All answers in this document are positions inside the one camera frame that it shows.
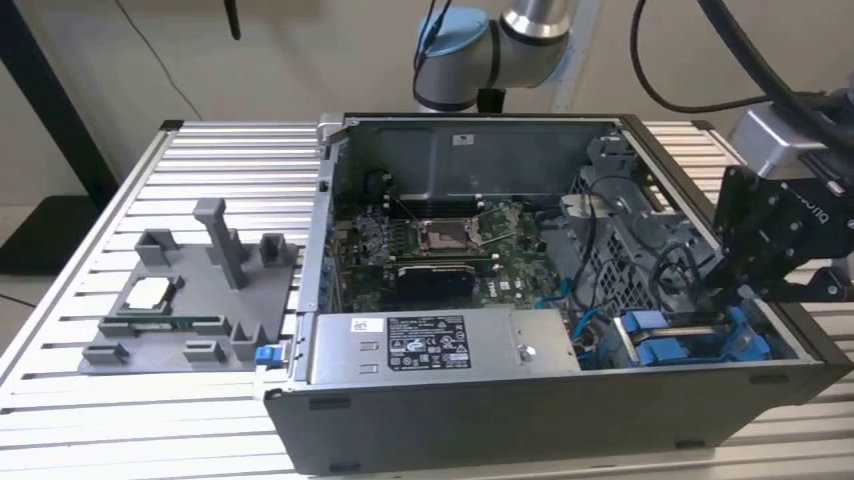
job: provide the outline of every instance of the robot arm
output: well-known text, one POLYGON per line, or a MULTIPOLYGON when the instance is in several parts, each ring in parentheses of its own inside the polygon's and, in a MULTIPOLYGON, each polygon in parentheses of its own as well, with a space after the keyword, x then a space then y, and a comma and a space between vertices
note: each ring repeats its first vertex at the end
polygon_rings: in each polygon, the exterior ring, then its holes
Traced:
POLYGON ((498 20, 466 7, 426 18, 413 82, 422 110, 465 111, 481 89, 541 85, 569 57, 569 9, 569 0, 517 0, 498 20))

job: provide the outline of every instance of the white label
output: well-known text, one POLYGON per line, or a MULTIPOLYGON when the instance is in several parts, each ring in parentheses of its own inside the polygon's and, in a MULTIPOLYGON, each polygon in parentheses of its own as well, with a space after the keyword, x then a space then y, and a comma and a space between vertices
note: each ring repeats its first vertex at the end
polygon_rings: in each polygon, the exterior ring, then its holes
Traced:
POLYGON ((454 135, 451 142, 454 146, 458 145, 474 145, 475 144, 475 135, 474 133, 463 133, 461 135, 454 135))
POLYGON ((355 333, 383 333, 385 325, 385 318, 354 318, 350 324, 350 331, 355 333))

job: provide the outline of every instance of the blue latch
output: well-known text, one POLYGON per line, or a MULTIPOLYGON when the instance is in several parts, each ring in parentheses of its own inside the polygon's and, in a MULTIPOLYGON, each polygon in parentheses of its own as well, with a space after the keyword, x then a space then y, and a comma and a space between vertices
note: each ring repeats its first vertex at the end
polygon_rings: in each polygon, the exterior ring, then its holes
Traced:
POLYGON ((285 349, 282 345, 269 345, 255 350, 255 365, 281 367, 285 364, 285 349))

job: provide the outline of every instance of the motherboard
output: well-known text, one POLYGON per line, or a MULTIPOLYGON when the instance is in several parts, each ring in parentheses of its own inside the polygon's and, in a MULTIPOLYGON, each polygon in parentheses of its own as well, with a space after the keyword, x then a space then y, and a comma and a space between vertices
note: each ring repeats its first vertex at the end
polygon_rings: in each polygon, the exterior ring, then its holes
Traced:
POLYGON ((535 213, 511 198, 390 199, 338 222, 335 238, 346 312, 533 308, 560 290, 535 213))

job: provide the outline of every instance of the blue drive bracket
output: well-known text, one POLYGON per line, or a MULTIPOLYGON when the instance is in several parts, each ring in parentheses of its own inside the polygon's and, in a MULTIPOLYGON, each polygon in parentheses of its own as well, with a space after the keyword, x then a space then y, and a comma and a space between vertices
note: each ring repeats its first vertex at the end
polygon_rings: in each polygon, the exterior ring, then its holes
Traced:
MULTIPOLYGON (((730 321, 730 330, 725 337, 721 334, 710 333, 708 339, 721 342, 721 350, 718 356, 694 356, 692 353, 690 343, 686 343, 689 337, 678 335, 673 337, 649 338, 637 345, 632 345, 630 341, 625 348, 614 348, 618 338, 622 338, 618 326, 614 326, 614 335, 606 336, 610 346, 605 355, 613 357, 613 364, 624 367, 640 366, 662 366, 698 363, 722 363, 722 362, 750 362, 768 360, 772 357, 772 349, 768 341, 754 332, 748 322, 748 316, 741 308, 732 307, 728 309, 728 320, 730 321)), ((636 311, 629 312, 621 319, 622 329, 629 340, 636 334, 645 330, 670 329, 672 326, 668 318, 661 311, 636 311)))

